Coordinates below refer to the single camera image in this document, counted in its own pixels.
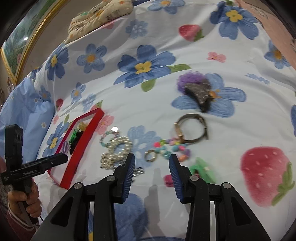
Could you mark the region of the person's left hand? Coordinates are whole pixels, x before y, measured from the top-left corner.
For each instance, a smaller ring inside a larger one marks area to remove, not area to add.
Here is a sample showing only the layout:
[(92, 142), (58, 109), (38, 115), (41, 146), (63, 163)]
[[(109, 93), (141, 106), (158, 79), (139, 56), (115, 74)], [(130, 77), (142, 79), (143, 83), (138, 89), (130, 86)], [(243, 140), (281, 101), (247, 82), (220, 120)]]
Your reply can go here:
[[(39, 191), (36, 183), (33, 181), (29, 195), (21, 191), (12, 190), (8, 192), (8, 203), (13, 214), (19, 219), (25, 221), (25, 214), (33, 218), (38, 218), (42, 212), (41, 201), (39, 200)], [(22, 212), (19, 204), (26, 202), (28, 207), (25, 212)]]

